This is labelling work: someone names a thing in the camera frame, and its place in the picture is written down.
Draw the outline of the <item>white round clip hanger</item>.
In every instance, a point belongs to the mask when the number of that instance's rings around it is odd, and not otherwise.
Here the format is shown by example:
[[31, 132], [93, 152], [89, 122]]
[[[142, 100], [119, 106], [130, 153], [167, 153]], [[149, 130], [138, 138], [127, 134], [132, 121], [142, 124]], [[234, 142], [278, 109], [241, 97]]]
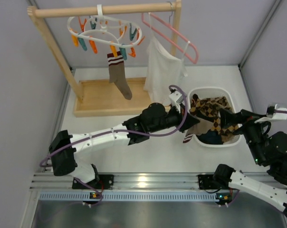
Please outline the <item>white round clip hanger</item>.
[[97, 14], [81, 20], [79, 16], [69, 17], [67, 29], [75, 47], [81, 46], [88, 50], [87, 43], [95, 54], [98, 53], [97, 43], [108, 45], [114, 57], [136, 57], [135, 47], [141, 45], [145, 35], [139, 25], [127, 20], [105, 16], [102, 5], [97, 5]]

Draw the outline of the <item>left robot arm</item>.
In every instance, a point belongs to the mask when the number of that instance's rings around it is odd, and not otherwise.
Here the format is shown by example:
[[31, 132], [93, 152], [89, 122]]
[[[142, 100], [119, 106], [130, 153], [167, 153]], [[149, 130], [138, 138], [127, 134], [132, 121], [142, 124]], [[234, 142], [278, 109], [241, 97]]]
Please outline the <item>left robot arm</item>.
[[98, 181], [96, 166], [85, 161], [86, 155], [101, 149], [141, 143], [172, 127], [184, 132], [199, 122], [185, 108], [171, 106], [166, 111], [162, 104], [153, 103], [140, 115], [106, 130], [83, 134], [60, 131], [49, 146], [53, 174], [70, 175], [83, 183]]

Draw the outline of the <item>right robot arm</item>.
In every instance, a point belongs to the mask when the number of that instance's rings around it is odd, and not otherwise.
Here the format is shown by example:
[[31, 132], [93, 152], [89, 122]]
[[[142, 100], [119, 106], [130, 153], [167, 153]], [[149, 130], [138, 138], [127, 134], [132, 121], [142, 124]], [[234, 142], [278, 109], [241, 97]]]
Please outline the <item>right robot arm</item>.
[[287, 119], [287, 109], [270, 105], [266, 114], [256, 114], [242, 109], [233, 113], [220, 109], [220, 123], [223, 127], [239, 124], [234, 135], [242, 135], [256, 165], [264, 167], [267, 175], [284, 188], [276, 188], [250, 178], [226, 164], [219, 164], [213, 180], [220, 186], [248, 193], [275, 207], [287, 218], [287, 133], [279, 131], [269, 135], [271, 124]]

